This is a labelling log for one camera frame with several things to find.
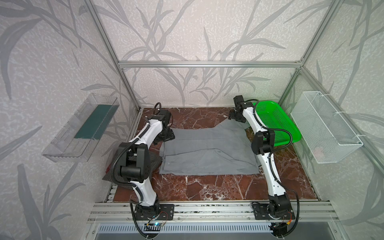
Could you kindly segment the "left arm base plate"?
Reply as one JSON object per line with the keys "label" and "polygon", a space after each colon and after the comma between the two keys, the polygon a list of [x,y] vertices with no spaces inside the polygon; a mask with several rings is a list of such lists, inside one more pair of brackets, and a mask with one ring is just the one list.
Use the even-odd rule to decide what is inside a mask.
{"label": "left arm base plate", "polygon": [[158,206],[145,207],[142,205],[135,206],[133,215],[137,221],[160,220],[168,221],[173,220],[175,212],[175,205],[173,204],[160,204]]}

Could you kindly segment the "grey long sleeve shirt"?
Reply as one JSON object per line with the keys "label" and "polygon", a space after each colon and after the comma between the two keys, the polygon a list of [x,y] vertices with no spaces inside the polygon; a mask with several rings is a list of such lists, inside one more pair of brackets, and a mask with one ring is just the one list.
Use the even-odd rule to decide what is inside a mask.
{"label": "grey long sleeve shirt", "polygon": [[176,176],[259,174],[260,162],[247,137],[248,123],[224,120],[207,129],[174,129],[162,144],[160,174]]}

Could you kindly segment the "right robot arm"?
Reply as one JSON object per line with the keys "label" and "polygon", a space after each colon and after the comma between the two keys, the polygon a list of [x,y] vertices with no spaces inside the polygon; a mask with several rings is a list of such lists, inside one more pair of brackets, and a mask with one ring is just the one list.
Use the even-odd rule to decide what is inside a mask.
{"label": "right robot arm", "polygon": [[283,186],[274,160],[275,138],[279,129],[267,127],[257,114],[259,101],[244,100],[242,95],[234,97],[235,108],[230,111],[229,119],[249,123],[254,131],[251,149],[260,161],[268,186],[269,204],[267,213],[272,219],[279,220],[291,211],[291,202],[287,189]]}

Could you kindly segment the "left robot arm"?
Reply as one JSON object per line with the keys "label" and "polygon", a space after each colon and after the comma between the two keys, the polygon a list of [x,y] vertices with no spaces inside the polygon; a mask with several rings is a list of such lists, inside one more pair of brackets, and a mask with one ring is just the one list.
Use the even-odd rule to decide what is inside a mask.
{"label": "left robot arm", "polygon": [[135,220],[152,220],[161,215],[161,204],[153,190],[149,148],[152,144],[175,139],[172,114],[156,103],[144,128],[128,143],[121,143],[110,168],[112,182],[131,187],[138,197],[133,210]]}

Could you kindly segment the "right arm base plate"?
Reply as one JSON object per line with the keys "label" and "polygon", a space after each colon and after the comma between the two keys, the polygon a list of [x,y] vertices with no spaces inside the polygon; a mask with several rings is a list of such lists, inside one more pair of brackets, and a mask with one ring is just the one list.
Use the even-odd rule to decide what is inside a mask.
{"label": "right arm base plate", "polygon": [[251,207],[254,212],[256,220],[270,220],[270,221],[292,221],[296,219],[294,210],[292,206],[283,208],[282,211],[272,213],[272,210],[269,209],[269,204],[252,202]]}

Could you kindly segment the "green plastic basket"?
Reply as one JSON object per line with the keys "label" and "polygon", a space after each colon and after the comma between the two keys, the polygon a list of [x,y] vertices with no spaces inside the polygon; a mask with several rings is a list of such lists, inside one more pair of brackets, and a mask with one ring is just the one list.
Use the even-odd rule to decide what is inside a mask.
{"label": "green plastic basket", "polygon": [[292,143],[301,140],[301,132],[280,105],[273,101],[261,101],[254,103],[254,105],[256,105],[256,114],[262,125],[274,129],[275,147],[285,146],[291,139],[289,134],[284,131],[276,131],[276,129],[288,131],[292,135]]}

